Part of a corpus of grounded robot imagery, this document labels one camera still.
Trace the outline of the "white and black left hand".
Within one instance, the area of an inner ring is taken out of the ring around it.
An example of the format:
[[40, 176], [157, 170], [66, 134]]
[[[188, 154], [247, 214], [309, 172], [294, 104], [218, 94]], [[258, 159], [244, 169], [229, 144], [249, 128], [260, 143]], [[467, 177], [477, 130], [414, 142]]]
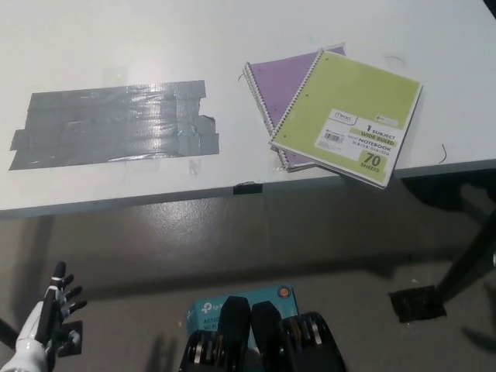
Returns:
[[70, 322], [68, 319], [88, 302], [76, 299], [82, 292], [82, 287], [70, 289], [73, 280], [74, 276], [67, 273], [66, 263], [58, 262], [43, 299], [29, 314], [19, 340], [33, 339], [47, 352], [56, 353], [59, 357], [81, 352], [82, 322]]

